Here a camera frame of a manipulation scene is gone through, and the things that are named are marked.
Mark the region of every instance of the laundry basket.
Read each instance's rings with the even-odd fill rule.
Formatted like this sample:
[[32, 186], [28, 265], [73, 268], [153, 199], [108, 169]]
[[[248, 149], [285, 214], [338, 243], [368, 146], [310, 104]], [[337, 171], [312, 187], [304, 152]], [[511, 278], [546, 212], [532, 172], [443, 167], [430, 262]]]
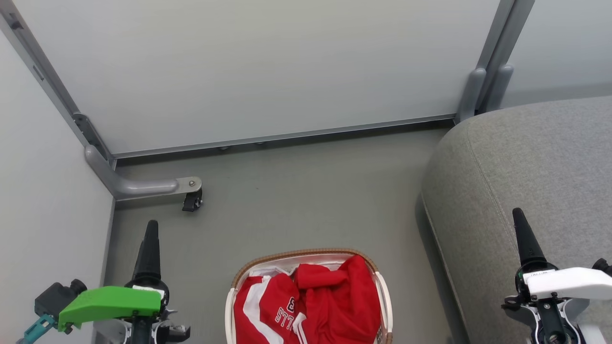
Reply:
[[231, 284], [227, 300], [225, 301], [225, 337], [228, 344], [236, 344], [236, 323], [234, 322], [234, 302], [236, 294], [242, 287], [244, 280], [252, 271], [279, 267], [285, 271], [291, 271], [300, 264], [320, 264], [329, 269], [338, 269], [348, 258], [359, 255], [364, 258], [371, 274], [372, 280], [378, 290], [378, 299], [381, 304], [381, 325], [378, 335], [373, 344], [390, 344], [393, 341], [393, 311], [391, 309], [391, 298], [389, 289], [378, 268], [368, 256], [357, 250], [350, 249], [321, 249], [300, 250], [277, 255], [265, 256], [255, 259], [246, 264]]

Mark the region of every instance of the green plastic bracket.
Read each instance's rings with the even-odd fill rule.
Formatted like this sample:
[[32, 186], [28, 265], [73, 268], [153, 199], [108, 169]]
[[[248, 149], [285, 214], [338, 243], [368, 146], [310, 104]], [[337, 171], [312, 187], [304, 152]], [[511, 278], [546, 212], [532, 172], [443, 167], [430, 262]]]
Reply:
[[139, 316], [154, 316], [162, 307], [162, 296], [156, 291], [104, 286], [82, 292], [59, 313], [58, 331], [66, 330], [66, 324], [77, 328], [89, 321], [129, 318], [135, 312]]

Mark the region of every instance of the white partition panel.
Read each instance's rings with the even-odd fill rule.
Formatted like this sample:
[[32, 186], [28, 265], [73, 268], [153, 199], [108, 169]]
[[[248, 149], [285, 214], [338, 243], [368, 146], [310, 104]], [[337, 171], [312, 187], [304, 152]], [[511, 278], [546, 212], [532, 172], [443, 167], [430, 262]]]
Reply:
[[[15, 343], [38, 319], [34, 299], [51, 284], [100, 286], [113, 197], [1, 18], [0, 29], [0, 342]], [[91, 324], [70, 335], [52, 329], [37, 343], [84, 344], [92, 334]]]
[[502, 107], [612, 94], [612, 1], [536, 0]]
[[498, 6], [14, 2], [114, 154], [452, 114]]

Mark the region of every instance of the brown woven basket rim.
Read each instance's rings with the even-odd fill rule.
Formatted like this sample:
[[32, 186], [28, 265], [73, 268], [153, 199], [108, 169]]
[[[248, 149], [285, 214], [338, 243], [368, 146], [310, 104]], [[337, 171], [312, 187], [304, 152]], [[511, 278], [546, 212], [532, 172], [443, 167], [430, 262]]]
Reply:
[[297, 251], [290, 251], [290, 252], [284, 252], [284, 253], [277, 253], [275, 255], [264, 256], [261, 258], [257, 258], [255, 260], [251, 260], [245, 266], [243, 266], [242, 269], [240, 269], [240, 271], [238, 271], [238, 273], [234, 277], [234, 280], [231, 283], [231, 287], [236, 288], [238, 286], [238, 281], [240, 281], [240, 278], [242, 277], [242, 275], [244, 275], [245, 272], [247, 272], [249, 269], [251, 269], [253, 266], [256, 266], [257, 264], [267, 263], [269, 261], [275, 261], [275, 260], [284, 259], [284, 258], [292, 258], [292, 257], [297, 257], [297, 256], [308, 256], [308, 255], [321, 255], [321, 254], [349, 254], [349, 255], [354, 255], [354, 256], [361, 256], [363, 257], [363, 259], [365, 260], [365, 263], [368, 264], [368, 267], [373, 272], [378, 272], [378, 267], [376, 267], [376, 264], [374, 264], [374, 262], [370, 259], [370, 257], [368, 257], [364, 253], [357, 251], [357, 250], [353, 250], [353, 249], [297, 250]]

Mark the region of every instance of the gray upholstery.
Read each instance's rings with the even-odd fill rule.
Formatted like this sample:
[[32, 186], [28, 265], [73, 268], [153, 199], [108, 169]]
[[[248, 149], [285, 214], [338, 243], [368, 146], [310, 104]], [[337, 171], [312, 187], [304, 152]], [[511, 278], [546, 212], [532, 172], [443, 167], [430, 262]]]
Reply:
[[[512, 209], [560, 268], [612, 260], [612, 97], [462, 122], [440, 142], [422, 195], [471, 343], [524, 343], [527, 327], [499, 308], [519, 267]], [[612, 343], [610, 302], [591, 302], [580, 321]]]

